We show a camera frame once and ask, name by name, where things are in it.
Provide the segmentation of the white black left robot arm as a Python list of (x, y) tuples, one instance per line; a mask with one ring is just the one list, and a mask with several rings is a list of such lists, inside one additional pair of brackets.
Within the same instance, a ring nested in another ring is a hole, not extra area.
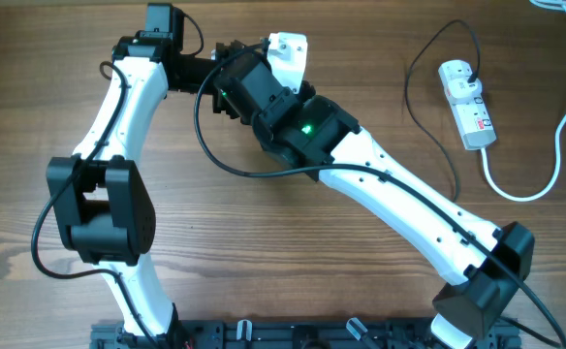
[(187, 19), (172, 4), (148, 4), (144, 29), (121, 38), (100, 65), (112, 70), (110, 87), (87, 135), (71, 156), (54, 157), (47, 166), (50, 198), (34, 226), (32, 257), (42, 273), (56, 275), (39, 255), (41, 228), (53, 213), (64, 247), (105, 278), (124, 317), (93, 329), (94, 348), (190, 345), (149, 253), (155, 208), (138, 169), (160, 103), (169, 91), (197, 91), (213, 65), (183, 53)]

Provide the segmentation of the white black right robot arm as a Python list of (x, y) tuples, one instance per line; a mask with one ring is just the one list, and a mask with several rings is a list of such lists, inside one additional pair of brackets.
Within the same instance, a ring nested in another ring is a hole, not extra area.
[(499, 228), (461, 209), (398, 164), (334, 101), (283, 86), (256, 53), (230, 59), (213, 84), (265, 152), (370, 210), (432, 264), (446, 282), (430, 325), (442, 344), (467, 348), (489, 336), (530, 272), (530, 231), (517, 222)]

